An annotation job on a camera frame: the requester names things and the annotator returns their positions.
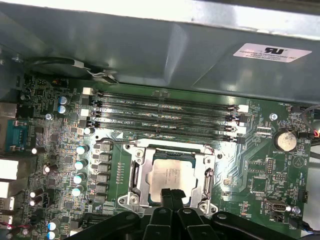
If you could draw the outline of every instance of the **white label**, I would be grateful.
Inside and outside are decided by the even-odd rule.
[[[310,53],[312,53],[312,51],[285,48],[280,46],[246,43],[238,51],[236,51],[233,56],[291,63],[294,60],[297,60]]]

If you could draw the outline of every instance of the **mounting screw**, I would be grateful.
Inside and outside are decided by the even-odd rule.
[[[202,211],[202,212],[205,212],[208,208],[208,204],[206,204],[205,202],[202,202],[199,204],[199,209]]]
[[[294,207],[292,208],[292,212],[293,212],[294,214],[300,214],[300,213],[301,213],[301,209],[300,209],[300,207],[298,207],[298,206],[294,206]]]
[[[278,115],[275,114],[275,113],[271,113],[270,116],[269,116],[269,118],[270,118],[271,121],[275,121],[275,120],[278,119]]]
[[[139,202],[139,198],[137,196],[131,196],[130,197],[130,203],[131,204],[136,205],[136,204],[138,204],[138,202]]]
[[[205,163],[205,164],[210,164],[210,163],[211,163],[210,157],[206,157],[206,158],[204,159],[204,163]]]
[[[136,152],[135,152],[135,155],[138,157],[138,158],[141,158],[143,155],[144,155],[144,151],[142,151],[142,150],[137,150]]]
[[[217,217],[218,217],[218,219],[227,219],[227,216],[224,215],[224,214],[222,214],[222,213],[219,213],[219,214],[217,215]]]
[[[182,212],[185,213],[185,214],[190,214],[190,213],[192,213],[192,211],[191,211],[190,208],[185,208],[185,209],[182,210]]]

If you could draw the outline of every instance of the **black cable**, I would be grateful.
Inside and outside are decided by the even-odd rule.
[[[299,240],[320,240],[320,235],[312,233],[299,238]]]
[[[316,130],[316,129],[315,129],[314,126],[313,126],[312,124],[310,124],[309,121],[307,120],[307,113],[310,112],[310,111],[312,111],[312,110],[318,109],[318,108],[320,108],[320,104],[316,104],[316,105],[310,106],[310,107],[306,108],[303,112],[301,112],[301,115],[300,115],[302,121],[304,122],[304,124],[305,124],[306,126],[308,126],[308,127],[312,130],[312,133],[313,133],[313,131]]]
[[[310,157],[311,157],[311,158],[314,158],[314,159],[320,159],[320,154],[311,151],[311,152],[310,152]]]

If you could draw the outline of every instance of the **cable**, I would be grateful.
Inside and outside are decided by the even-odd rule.
[[[311,151],[311,152],[310,152],[310,157],[311,157],[311,158],[314,158],[314,159],[320,159],[320,154]]]
[[[320,104],[317,104],[317,105],[313,105],[313,106],[310,106],[308,108],[306,108],[305,110],[303,110],[303,112],[301,112],[301,119],[302,121],[304,122],[304,124],[306,126],[308,126],[312,131],[316,131],[316,129],[314,128],[314,126],[312,124],[309,123],[309,121],[307,120],[307,113],[312,111],[312,110],[315,110],[315,109],[318,109],[320,108]]]

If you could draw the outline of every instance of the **electrolytic capacitor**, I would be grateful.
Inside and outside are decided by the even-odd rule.
[[[55,238],[58,238],[59,237],[59,230],[56,228],[55,230],[48,232],[46,237],[49,240],[53,240]]]
[[[30,202],[29,202],[29,204],[30,204],[30,206],[35,206],[35,205],[37,205],[38,203],[40,203],[40,202],[42,202],[42,200],[43,200],[43,197],[40,195],[40,196],[36,196],[35,198],[33,198]]]
[[[30,192],[30,197],[31,198],[35,198],[35,197],[37,197],[37,196],[39,196],[39,195],[41,195],[43,193],[44,193],[44,189],[40,187],[40,188]]]
[[[44,172],[46,172],[47,174],[50,173],[50,172],[57,171],[57,170],[58,170],[58,165],[57,164],[52,164],[52,165],[46,166],[44,168]]]
[[[34,147],[31,150],[31,153],[36,155],[36,154],[44,154],[46,152],[46,148],[43,146],[40,147]]]
[[[52,119],[54,119],[54,116],[53,116],[51,113],[47,113],[47,114],[45,115],[45,119],[46,119],[46,120],[52,120]]]
[[[76,153],[82,155],[89,151],[89,147],[87,145],[80,145],[76,148]]]
[[[67,115],[69,113],[70,109],[68,106],[60,105],[58,106],[58,113]]]
[[[49,231],[53,231],[57,227],[59,227],[59,225],[60,225],[60,220],[58,218],[54,218],[48,223],[48,229]]]
[[[90,134],[94,134],[95,133],[95,128],[94,127],[86,127],[84,129],[84,134],[86,135],[90,135]]]
[[[29,230],[27,228],[22,230],[22,235],[27,236],[29,235]]]
[[[77,175],[75,175],[73,177],[73,182],[75,184],[80,184],[82,181],[84,181],[86,179],[86,175],[84,175],[83,173],[78,173]]]
[[[70,99],[66,96],[59,97],[59,104],[61,105],[68,105],[70,103]]]
[[[6,237],[6,239],[8,239],[8,240],[14,239],[14,237],[15,237],[17,234],[19,234],[20,231],[21,231],[21,228],[20,228],[20,227],[15,227],[15,228],[11,229],[11,231],[8,232],[5,237]]]
[[[74,189],[72,189],[71,194],[74,197],[78,197],[80,194],[82,194],[84,192],[84,187],[81,185],[77,185]]]
[[[87,165],[88,165],[88,160],[81,159],[81,160],[75,162],[74,167],[77,170],[81,170],[81,169],[85,168]]]

